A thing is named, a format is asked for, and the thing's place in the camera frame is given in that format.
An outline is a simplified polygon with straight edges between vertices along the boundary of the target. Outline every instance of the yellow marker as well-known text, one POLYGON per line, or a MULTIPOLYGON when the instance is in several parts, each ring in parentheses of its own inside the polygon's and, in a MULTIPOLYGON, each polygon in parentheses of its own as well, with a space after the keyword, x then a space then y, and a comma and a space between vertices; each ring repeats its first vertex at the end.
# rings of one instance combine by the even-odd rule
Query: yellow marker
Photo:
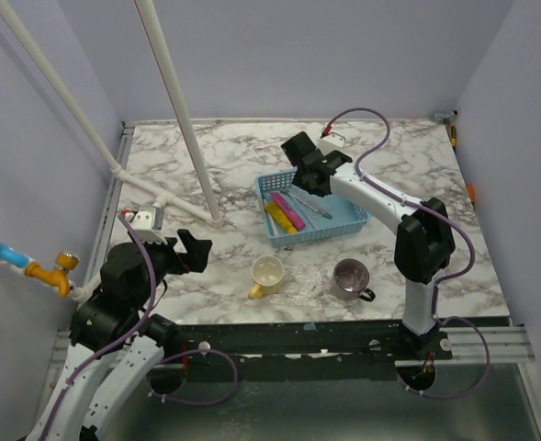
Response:
POLYGON ((456 145, 457 145, 456 124, 450 124, 450 142, 452 142, 452 147, 456 148, 456 145))
POLYGON ((60 297, 68 297, 68 294, 70 294, 68 272, 75 269, 77 265, 78 257, 72 253, 64 252, 58 254, 56 266, 51 271, 46 271, 37 262, 32 262, 25 268, 25 275, 57 288, 60 297))
POLYGON ((288 220, 287 215, 282 212, 282 209, 280 209, 280 207, 275 202, 264 205, 264 208, 266 209, 266 211, 268 211, 268 214, 274 218, 276 223, 280 225, 286 233, 291 234, 293 232, 297 232, 297 229, 295 228, 295 226, 292 224, 290 220, 288 220))

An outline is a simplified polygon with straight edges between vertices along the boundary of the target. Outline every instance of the yellow valve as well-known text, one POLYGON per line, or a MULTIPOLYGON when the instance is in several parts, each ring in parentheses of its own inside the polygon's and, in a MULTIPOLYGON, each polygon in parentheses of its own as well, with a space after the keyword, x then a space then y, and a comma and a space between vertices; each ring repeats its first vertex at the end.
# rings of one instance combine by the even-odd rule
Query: yellow valve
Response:
POLYGON ((78 262, 78 257, 72 253, 59 253, 56 257, 56 266, 51 271, 46 271, 37 262, 32 262, 25 268, 25 275, 57 288, 60 297, 68 297, 70 294, 68 273, 76 268, 78 262))

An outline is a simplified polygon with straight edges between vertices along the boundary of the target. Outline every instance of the yellow mug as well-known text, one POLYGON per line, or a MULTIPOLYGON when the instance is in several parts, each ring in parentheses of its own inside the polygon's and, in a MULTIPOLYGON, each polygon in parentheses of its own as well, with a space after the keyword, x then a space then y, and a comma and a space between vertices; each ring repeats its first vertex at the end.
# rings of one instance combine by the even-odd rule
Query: yellow mug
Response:
POLYGON ((252 278, 255 285, 250 290, 249 298, 260 299, 266 294, 274 294, 282 284, 285 268, 282 262, 272 255, 265 255, 256 259, 252 265, 252 278))

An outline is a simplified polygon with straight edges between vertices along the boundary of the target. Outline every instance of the pink marker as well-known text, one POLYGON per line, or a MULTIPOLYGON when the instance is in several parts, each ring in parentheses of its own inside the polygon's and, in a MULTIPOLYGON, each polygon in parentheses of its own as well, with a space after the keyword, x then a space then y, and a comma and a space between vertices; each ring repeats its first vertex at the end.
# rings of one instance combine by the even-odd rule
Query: pink marker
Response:
POLYGON ((300 218, 297 212, 293 210, 290 205, 288 205, 287 200, 284 199, 280 193, 273 191, 272 193, 270 193, 270 196, 280 207, 280 209, 282 209, 282 212, 285 213, 285 215, 288 217, 288 220, 292 222, 298 232, 300 232, 303 228, 306 227, 305 221, 300 218))

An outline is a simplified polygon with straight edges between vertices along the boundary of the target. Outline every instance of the white pipe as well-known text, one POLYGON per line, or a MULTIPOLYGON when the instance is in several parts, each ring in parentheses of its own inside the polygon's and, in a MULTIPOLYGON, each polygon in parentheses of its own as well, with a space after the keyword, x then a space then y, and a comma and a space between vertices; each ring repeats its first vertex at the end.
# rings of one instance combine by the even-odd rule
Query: white pipe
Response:
MULTIPOLYGON (((29 258, 29 262, 31 263, 31 262, 35 262, 35 261, 33 259, 29 258)), ((25 268, 17 268, 16 266, 9 264, 5 260, 0 260, 0 265, 3 266, 4 268, 8 269, 12 273, 15 273, 17 275, 25 277, 25 268)))
POLYGON ((6 0, 0 0, 0 15, 23 45, 33 62, 37 64, 41 72, 48 79, 51 86, 62 99, 63 103, 68 107, 74 119, 76 119, 78 124, 80 124, 80 127, 85 131, 86 136, 88 136, 90 141, 95 145, 101 156, 105 158, 105 161, 107 161, 108 167, 111 169, 111 171, 116 171, 121 168, 117 160, 113 157, 108 147, 101 139, 100 135, 96 132, 93 124, 86 117, 86 114, 83 112, 80 106, 78 106, 78 103, 68 90, 68 87, 66 87, 66 85, 63 83, 58 73, 51 66, 38 44, 35 42, 33 37, 31 37, 29 31, 21 22, 17 13, 6 0))
POLYGON ((70 298, 76 303, 86 303, 92 296, 95 289, 101 284, 101 272, 96 271, 96 274, 82 287, 75 287, 70 291, 70 298))
POLYGON ((222 220, 213 220, 211 218, 211 215, 207 213, 205 210, 192 205, 190 202, 186 202, 185 200, 182 200, 178 196, 173 195, 172 193, 164 190, 163 188, 159 188, 153 184, 150 184, 149 182, 142 181, 141 179, 130 174, 126 170, 123 170, 123 169, 119 170, 118 173, 115 173, 115 176, 119 177, 124 182, 129 182, 130 184, 136 186, 137 188, 141 188, 142 190, 155 195, 156 201, 154 204, 158 207, 161 207, 164 204, 171 204, 180 208, 183 211, 186 211, 189 214, 192 214, 194 216, 199 217, 200 219, 203 219, 209 222, 211 225, 220 226, 220 221, 222 223, 222 220))
POLYGON ((209 182, 209 176, 207 175, 207 169, 205 168, 205 162, 198 148, 197 136, 193 130, 193 125, 188 115, 188 108, 186 107, 186 101, 178 83, 178 77, 176 76, 175 67, 172 64, 172 58, 170 57, 170 51, 166 44, 166 39, 163 35, 162 27, 160 26, 160 20, 152 0, 134 0, 135 6, 140 14, 141 23, 145 29, 146 36, 152 47, 153 56, 158 63, 160 74, 166 91, 170 97, 170 102, 175 110, 176 119, 178 120, 178 126, 182 131, 182 135, 185 138, 186 147, 190 154, 190 159, 197 171, 198 181, 205 193, 205 200, 209 206, 211 217, 213 222, 222 222, 221 213, 219 210, 219 204, 215 195, 213 194, 213 187, 209 182))
MULTIPOLYGON (((107 161, 108 167, 115 177, 121 179, 123 182, 128 182, 136 187, 139 187, 153 194, 156 197, 158 203, 161 205, 165 205, 165 204, 175 205, 178 208, 186 211, 187 213, 197 216, 203 221, 206 221, 216 227, 219 227, 222 224, 222 218, 219 214, 219 207, 217 206, 217 200, 214 199, 215 206, 214 206, 214 209, 211 210, 211 214, 209 214, 205 210, 199 207, 193 206, 189 202, 182 200, 181 198, 177 197, 171 192, 164 190, 163 188, 154 186, 148 182, 144 182, 140 180, 138 177, 135 177, 131 175, 130 173, 128 173, 126 170, 124 170, 121 167, 121 165, 119 165, 117 160, 113 157, 108 147, 105 145, 105 143, 101 139, 100 135, 96 132, 93 124, 90 122, 90 120, 88 119, 86 114, 83 112, 83 110, 80 108, 80 106, 78 106, 78 103, 74 99, 73 95, 70 93, 70 90, 68 90, 68 87, 66 87, 66 85, 64 84, 64 82, 62 81, 58 73, 51 66, 50 61, 43 54, 38 44, 35 42, 33 37, 31 37, 31 34, 29 34, 29 31, 21 22, 19 16, 16 14, 16 12, 13 10, 11 5, 6 0, 0 0, 0 16, 9 26, 9 28, 13 31, 13 33, 15 34, 15 37, 23 45, 23 48, 29 54, 33 62, 38 66, 39 70, 43 73, 43 75, 46 77, 48 82, 54 88, 54 90, 56 91, 56 93, 58 94, 62 102, 64 103, 64 105, 68 108, 68 110, 70 110, 73 117, 76 119, 78 124, 80 124, 80 127, 83 129, 83 131, 86 133, 86 136, 88 136, 88 138, 95 145, 96 149, 101 154, 101 156, 105 159, 105 161, 107 161)), ((200 151, 198 151, 198 157, 200 158, 201 163, 202 163, 202 158, 200 157, 200 151)), ((207 202, 209 203, 209 198, 207 197, 207 194, 208 194, 208 191, 212 194, 212 190, 210 188, 210 182, 208 178, 207 178, 207 184, 209 184, 209 186, 203 187, 203 191, 205 192, 205 198, 207 199, 207 202)))

